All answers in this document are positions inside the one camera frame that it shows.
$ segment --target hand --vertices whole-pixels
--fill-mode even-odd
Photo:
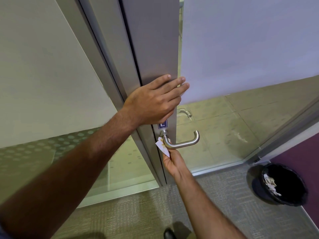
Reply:
[[[123,109],[132,114],[131,119],[136,121],[137,126],[163,123],[173,114],[175,107],[181,102],[181,94],[189,88],[189,84],[184,83],[185,77],[164,84],[170,78],[170,75],[161,76],[137,88],[126,99]]]
[[[163,162],[167,171],[173,176],[176,182],[179,182],[184,176],[192,176],[191,172],[186,167],[185,161],[181,154],[175,149],[168,150],[171,157],[163,154]]]

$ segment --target door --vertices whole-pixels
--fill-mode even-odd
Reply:
[[[77,0],[0,2],[2,202],[97,131],[125,97]],[[80,206],[156,188],[160,176],[134,131]]]
[[[120,0],[143,85],[163,74],[173,78],[183,74],[183,9],[187,1]],[[173,144],[192,140],[193,132],[199,131],[197,144],[178,149],[194,175],[241,164],[280,137],[317,98],[319,77],[302,78],[180,105],[165,130]],[[189,90],[197,88],[197,95],[202,95],[194,77],[190,79]],[[159,137],[163,129],[156,124],[153,128]]]

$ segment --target black trash bin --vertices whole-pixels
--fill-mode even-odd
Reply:
[[[266,179],[273,179],[276,186],[270,189]],[[253,191],[257,196],[275,204],[290,206],[304,205],[308,197],[308,189],[302,178],[292,169],[279,163],[265,165],[258,177],[252,182]]]

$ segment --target black shoe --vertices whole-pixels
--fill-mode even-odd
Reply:
[[[166,228],[164,231],[164,239],[176,239],[174,232],[170,228]]]

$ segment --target stained paper towel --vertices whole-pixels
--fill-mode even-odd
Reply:
[[[169,151],[166,148],[163,139],[161,137],[158,138],[158,141],[155,143],[157,145],[157,147],[167,156],[170,157],[169,155]]]
[[[181,104],[319,74],[319,0],[185,0]]]

